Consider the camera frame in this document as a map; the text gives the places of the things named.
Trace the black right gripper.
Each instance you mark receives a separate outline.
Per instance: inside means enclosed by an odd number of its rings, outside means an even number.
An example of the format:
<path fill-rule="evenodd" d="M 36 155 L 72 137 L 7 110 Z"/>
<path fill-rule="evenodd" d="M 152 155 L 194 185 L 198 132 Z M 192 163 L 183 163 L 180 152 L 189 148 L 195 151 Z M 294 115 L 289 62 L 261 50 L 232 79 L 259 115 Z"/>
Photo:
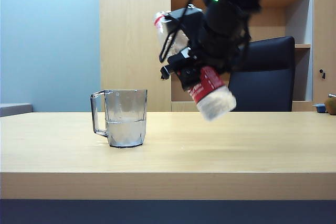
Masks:
<path fill-rule="evenodd" d="M 250 13 L 225 0 L 211 0 L 196 35 L 177 54 L 169 56 L 161 79 L 176 73 L 184 91 L 200 83 L 201 69 L 213 67 L 219 74 L 238 67 L 239 46 L 250 41 Z"/>

